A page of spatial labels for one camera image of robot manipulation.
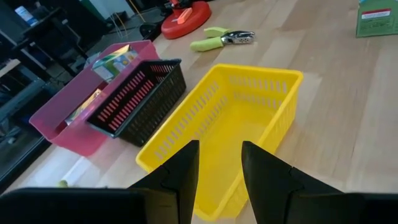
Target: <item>yellow plastic basket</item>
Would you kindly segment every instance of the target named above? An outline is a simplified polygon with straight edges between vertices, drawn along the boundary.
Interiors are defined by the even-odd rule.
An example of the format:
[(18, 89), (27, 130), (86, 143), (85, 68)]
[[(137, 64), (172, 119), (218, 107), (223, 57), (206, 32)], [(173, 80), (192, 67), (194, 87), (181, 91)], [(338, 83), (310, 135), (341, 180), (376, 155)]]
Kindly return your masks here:
[(242, 142), (275, 153), (294, 119), (302, 79), (292, 70), (214, 66), (141, 150), (137, 163), (152, 172), (199, 139), (194, 212), (208, 221), (237, 217), (248, 199)]

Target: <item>red tape dispenser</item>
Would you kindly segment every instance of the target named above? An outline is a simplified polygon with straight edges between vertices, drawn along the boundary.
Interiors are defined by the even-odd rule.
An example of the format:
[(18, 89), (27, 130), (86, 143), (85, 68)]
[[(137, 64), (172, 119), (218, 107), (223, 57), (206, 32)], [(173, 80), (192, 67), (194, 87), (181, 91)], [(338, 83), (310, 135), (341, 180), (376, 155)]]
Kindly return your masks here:
[(162, 33), (166, 39), (176, 39), (199, 28), (211, 16), (207, 2), (170, 0), (173, 14), (162, 24)]

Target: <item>small box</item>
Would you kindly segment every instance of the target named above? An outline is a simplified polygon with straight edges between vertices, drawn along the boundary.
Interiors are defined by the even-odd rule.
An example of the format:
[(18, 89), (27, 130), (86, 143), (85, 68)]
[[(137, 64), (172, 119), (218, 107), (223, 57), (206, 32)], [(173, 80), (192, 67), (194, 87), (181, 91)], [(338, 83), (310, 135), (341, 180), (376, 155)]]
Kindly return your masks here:
[(84, 101), (69, 117), (65, 120), (65, 122), (69, 125), (71, 124), (79, 114), (90, 105), (92, 101), (95, 100), (95, 98), (101, 93), (100, 89), (96, 89), (94, 93), (86, 100)]
[(397, 0), (359, 0), (357, 37), (398, 34)]
[(136, 57), (137, 52), (126, 45), (96, 61), (93, 65), (93, 71), (109, 83)]

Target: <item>cardboard box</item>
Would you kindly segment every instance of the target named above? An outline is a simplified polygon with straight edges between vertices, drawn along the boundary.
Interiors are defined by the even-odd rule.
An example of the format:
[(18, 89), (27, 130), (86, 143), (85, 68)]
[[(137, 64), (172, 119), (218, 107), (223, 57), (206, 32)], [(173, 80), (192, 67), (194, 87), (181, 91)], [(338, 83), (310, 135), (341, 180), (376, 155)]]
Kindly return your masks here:
[(398, 0), (359, 0), (357, 37), (398, 34)]
[(93, 71), (108, 83), (120, 74), (137, 57), (137, 52), (126, 45), (119, 50), (96, 61)]

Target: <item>basket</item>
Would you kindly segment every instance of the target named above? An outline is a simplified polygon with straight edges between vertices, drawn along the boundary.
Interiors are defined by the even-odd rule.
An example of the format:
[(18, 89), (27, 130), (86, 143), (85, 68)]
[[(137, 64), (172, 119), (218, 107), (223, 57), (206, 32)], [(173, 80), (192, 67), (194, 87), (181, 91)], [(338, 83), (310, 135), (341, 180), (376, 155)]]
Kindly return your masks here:
[(112, 138), (143, 146), (187, 88), (180, 62), (141, 62), (87, 122)]
[[(102, 100), (126, 78), (131, 71), (143, 60), (157, 60), (155, 46), (149, 40), (113, 44), (107, 47), (98, 59), (107, 56), (121, 47), (129, 44), (137, 57), (111, 82), (106, 83), (99, 75), (92, 71), (93, 60), (74, 79), (63, 87), (55, 96), (44, 104), (30, 118), (33, 125), (49, 142), (69, 149), (82, 156), (90, 156), (107, 140), (107, 135), (94, 130), (86, 119)], [(65, 120), (97, 89), (102, 90), (90, 106), (83, 110), (75, 120), (67, 125)]]
[(137, 163), (152, 172), (199, 139), (194, 211), (208, 221), (236, 218), (248, 199), (242, 142), (275, 153), (294, 120), (302, 78), (298, 71), (216, 65), (140, 151)]

